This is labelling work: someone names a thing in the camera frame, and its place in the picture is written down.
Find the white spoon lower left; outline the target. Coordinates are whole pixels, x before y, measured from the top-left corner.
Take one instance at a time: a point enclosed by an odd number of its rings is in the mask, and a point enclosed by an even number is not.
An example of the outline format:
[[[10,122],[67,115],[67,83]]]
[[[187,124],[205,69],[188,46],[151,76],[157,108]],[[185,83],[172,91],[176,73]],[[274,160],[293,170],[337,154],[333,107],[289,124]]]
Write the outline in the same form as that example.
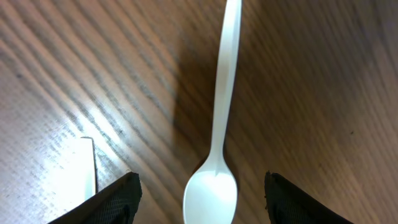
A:
[[[73,203],[81,204],[97,192],[93,139],[78,138],[74,140],[72,149],[72,161],[63,176],[65,194]]]

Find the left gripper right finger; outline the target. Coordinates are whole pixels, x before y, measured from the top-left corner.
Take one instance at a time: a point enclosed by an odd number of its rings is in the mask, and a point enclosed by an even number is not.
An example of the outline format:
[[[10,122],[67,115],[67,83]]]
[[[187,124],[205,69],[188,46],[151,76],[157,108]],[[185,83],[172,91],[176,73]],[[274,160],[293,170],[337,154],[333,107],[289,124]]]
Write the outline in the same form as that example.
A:
[[[351,223],[278,173],[266,172],[264,191],[271,224]]]

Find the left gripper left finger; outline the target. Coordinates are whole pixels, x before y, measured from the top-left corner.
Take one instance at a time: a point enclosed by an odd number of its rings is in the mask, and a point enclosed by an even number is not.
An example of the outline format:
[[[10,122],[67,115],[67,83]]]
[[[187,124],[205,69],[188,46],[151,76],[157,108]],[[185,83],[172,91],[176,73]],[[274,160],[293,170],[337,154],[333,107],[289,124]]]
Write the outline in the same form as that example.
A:
[[[132,224],[141,197],[139,174],[128,172],[50,224]]]

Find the white spoon upper left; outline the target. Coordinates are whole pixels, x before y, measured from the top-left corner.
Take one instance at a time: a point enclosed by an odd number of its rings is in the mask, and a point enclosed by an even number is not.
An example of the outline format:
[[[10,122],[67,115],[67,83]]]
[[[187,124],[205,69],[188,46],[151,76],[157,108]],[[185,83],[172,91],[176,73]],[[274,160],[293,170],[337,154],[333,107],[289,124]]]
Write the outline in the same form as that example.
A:
[[[185,223],[231,223],[238,186],[223,155],[238,60],[242,1],[227,0],[215,83],[210,153],[191,176],[183,195]]]

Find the white spoon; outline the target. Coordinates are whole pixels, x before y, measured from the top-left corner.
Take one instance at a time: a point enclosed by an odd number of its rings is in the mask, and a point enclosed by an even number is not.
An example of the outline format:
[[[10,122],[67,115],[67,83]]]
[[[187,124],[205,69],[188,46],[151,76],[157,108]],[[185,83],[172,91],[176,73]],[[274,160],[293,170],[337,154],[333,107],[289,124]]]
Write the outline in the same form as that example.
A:
[[[223,155],[238,60],[242,1],[227,0],[215,83],[210,153],[191,176],[183,195],[185,223],[231,223],[238,186]]]
[[[63,176],[65,194],[73,203],[81,204],[97,192],[93,139],[78,138],[74,140],[72,149],[72,161]]]

